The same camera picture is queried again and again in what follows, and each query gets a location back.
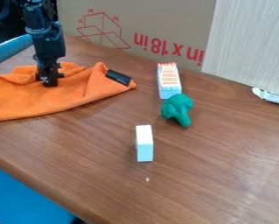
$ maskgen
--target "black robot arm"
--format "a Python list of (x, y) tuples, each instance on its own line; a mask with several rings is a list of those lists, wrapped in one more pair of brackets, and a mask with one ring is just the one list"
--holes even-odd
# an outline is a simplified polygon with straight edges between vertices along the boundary
[(66, 55), (66, 47), (55, 5), (51, 0), (16, 1), (23, 12), (26, 31), (32, 36), (34, 59), (38, 62), (36, 79), (45, 87), (56, 87), (58, 78), (63, 77), (58, 72), (57, 59)]

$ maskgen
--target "small box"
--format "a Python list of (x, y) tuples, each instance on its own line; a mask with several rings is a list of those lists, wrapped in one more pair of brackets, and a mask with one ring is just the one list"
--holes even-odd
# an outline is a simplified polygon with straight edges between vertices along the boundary
[(136, 126), (137, 162), (150, 162), (153, 160), (154, 142), (150, 125)]
[(173, 95), (182, 93), (177, 63), (171, 62), (157, 64), (157, 84), (160, 99), (168, 99)]

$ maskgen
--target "toy broccoli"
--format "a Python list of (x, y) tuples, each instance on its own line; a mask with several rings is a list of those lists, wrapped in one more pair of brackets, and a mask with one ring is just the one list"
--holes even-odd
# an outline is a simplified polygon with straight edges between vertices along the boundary
[(175, 94), (164, 101), (161, 108), (161, 116), (164, 119), (176, 118), (183, 128), (191, 124), (188, 111), (193, 107), (193, 100), (186, 94)]

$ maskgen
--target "cable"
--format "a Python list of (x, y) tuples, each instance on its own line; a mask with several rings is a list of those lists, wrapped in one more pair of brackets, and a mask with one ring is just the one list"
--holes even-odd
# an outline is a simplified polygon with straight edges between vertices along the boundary
[(0, 13), (0, 20), (6, 18), (10, 12), (10, 0), (4, 0), (3, 8)]

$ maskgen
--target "orange towel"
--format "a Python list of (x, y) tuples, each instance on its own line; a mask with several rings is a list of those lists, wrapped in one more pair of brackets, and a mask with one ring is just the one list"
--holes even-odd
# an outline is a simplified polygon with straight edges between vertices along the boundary
[(135, 88), (126, 87), (105, 76), (106, 66), (99, 62), (90, 68), (61, 63), (65, 77), (57, 87), (43, 87), (35, 81), (35, 66), (19, 66), (10, 74), (0, 75), (0, 121), (41, 116), (71, 109), (104, 97)]

